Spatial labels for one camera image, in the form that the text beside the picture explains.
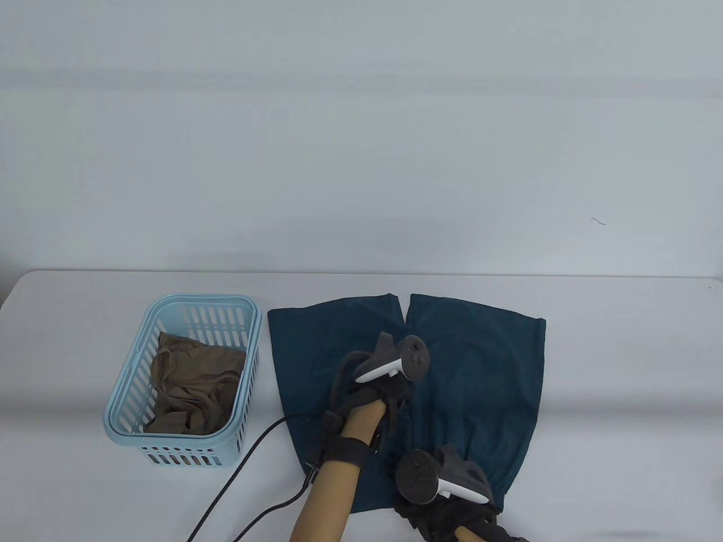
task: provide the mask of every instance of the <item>wrist strap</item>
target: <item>wrist strap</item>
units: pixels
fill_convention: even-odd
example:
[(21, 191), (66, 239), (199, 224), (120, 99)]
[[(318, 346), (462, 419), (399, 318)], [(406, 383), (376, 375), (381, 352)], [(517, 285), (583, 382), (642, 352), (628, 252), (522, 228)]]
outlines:
[(345, 436), (332, 435), (324, 448), (323, 462), (341, 461), (364, 468), (367, 457), (372, 453), (366, 442)]

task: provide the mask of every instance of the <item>hand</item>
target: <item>hand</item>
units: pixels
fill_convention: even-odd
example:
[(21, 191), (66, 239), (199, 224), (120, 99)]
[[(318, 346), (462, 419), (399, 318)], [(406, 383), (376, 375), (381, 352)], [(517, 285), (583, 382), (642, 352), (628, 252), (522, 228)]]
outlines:
[(467, 528), (486, 542), (513, 542), (517, 538), (495, 524), (497, 510), (456, 496), (438, 496), (429, 504), (412, 504), (397, 495), (394, 510), (409, 520), (427, 542), (456, 542), (459, 528)]

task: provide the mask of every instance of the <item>brown garment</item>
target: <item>brown garment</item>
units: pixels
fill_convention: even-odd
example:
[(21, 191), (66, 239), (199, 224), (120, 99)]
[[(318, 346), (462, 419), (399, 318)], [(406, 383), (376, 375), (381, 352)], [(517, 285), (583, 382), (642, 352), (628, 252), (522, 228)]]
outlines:
[(158, 391), (146, 433), (208, 435), (226, 425), (234, 409), (246, 353), (161, 333), (150, 365)]

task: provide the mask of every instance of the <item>white wall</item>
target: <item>white wall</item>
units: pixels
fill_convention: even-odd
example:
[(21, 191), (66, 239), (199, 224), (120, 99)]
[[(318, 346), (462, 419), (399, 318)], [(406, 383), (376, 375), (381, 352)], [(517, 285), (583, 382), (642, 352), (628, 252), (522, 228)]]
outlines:
[(721, 20), (3, 0), (0, 298), (42, 267), (721, 275)]

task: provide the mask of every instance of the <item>cable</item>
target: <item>cable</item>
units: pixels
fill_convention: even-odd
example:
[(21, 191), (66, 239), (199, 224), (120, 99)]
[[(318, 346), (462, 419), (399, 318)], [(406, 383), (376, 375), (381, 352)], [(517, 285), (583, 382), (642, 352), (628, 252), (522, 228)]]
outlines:
[[(291, 416), (284, 416), (283, 418), (280, 418), (280, 419), (276, 420), (274, 423), (272, 423), (271, 425), (269, 425), (269, 427), (266, 428), (266, 431), (264, 431), (263, 433), (261, 433), (261, 436), (259, 436), (259, 438), (256, 439), (256, 442), (254, 442), (253, 446), (251, 446), (251, 449), (250, 449), (250, 450), (248, 451), (248, 453), (244, 456), (244, 459), (241, 460), (241, 463), (239, 464), (239, 466), (236, 467), (236, 470), (235, 470), (234, 473), (231, 475), (231, 477), (228, 479), (228, 481), (226, 482), (226, 485), (223, 486), (223, 488), (218, 492), (218, 495), (216, 495), (216, 498), (213, 500), (213, 502), (212, 502), (211, 505), (208, 507), (208, 509), (204, 512), (204, 514), (203, 514), (203, 516), (201, 517), (200, 521), (196, 524), (196, 528), (193, 530), (193, 532), (191, 533), (191, 536), (188, 537), (188, 540), (186, 540), (186, 542), (191, 542), (194, 538), (196, 538), (196, 535), (198, 534), (198, 531), (201, 530), (201, 527), (203, 526), (203, 523), (206, 521), (206, 519), (208, 518), (208, 516), (210, 515), (210, 513), (211, 513), (211, 511), (214, 509), (214, 507), (215, 507), (215, 506), (218, 504), (218, 502), (221, 500), (221, 497), (223, 496), (223, 494), (226, 493), (226, 490), (229, 488), (229, 486), (233, 483), (234, 480), (236, 480), (236, 477), (237, 477), (237, 476), (239, 475), (239, 473), (241, 472), (241, 469), (244, 468), (244, 465), (246, 465), (246, 461), (249, 460), (249, 457), (251, 457), (251, 454), (254, 453), (254, 450), (256, 450), (256, 448), (258, 447), (258, 445), (261, 444), (261, 441), (262, 441), (275, 427), (277, 427), (278, 425), (280, 425), (281, 423), (283, 423), (283, 422), (285, 422), (285, 421), (288, 421), (288, 420), (291, 420), (291, 419), (294, 419), (294, 418), (314, 418), (315, 416), (317, 416), (317, 414), (292, 414)], [(298, 498), (304, 493), (304, 491), (306, 491), (306, 488), (307, 488), (307, 487), (309, 487), (309, 476), (307, 476), (307, 479), (304, 480), (304, 486), (303, 486), (302, 491), (300, 491), (300, 492), (293, 498), (293, 500), (289, 501), (288, 504), (291, 504), (291, 503), (294, 502), (296, 499), (298, 499)], [(262, 514), (261, 514), (259, 517), (257, 517), (248, 527), (246, 527), (246, 529), (244, 529), (244, 532), (243, 532), (243, 533), (239, 536), (239, 538), (237, 538), (236, 540), (239, 540), (244, 534), (246, 534), (246, 532), (247, 532), (251, 527), (254, 526), (254, 524), (255, 524), (258, 520), (260, 520), (262, 517), (264, 517), (264, 515), (266, 515), (266, 514), (269, 513), (269, 512), (272, 512), (272, 510), (269, 509), (269, 510), (265, 510), (264, 512), (262, 512)]]
[(287, 507), (288, 505), (296, 502), (299, 500), (299, 497), (304, 494), (304, 492), (309, 487), (309, 483), (311, 482), (311, 473), (307, 475), (307, 477), (304, 479), (304, 483), (301, 485), (301, 489), (299, 490), (299, 493), (291, 497), (288, 501), (280, 502), (279, 504), (274, 504), (272, 507), (268, 507), (266, 510), (261, 512), (256, 518), (249, 523), (243, 531), (241, 531), (241, 534), (234, 538), (234, 542), (239, 542), (246, 533), (248, 533), (251, 530), (251, 527), (256, 525), (259, 521), (261, 521), (266, 514), (270, 514), (271, 512), (274, 512), (276, 510), (279, 510), (281, 508)]

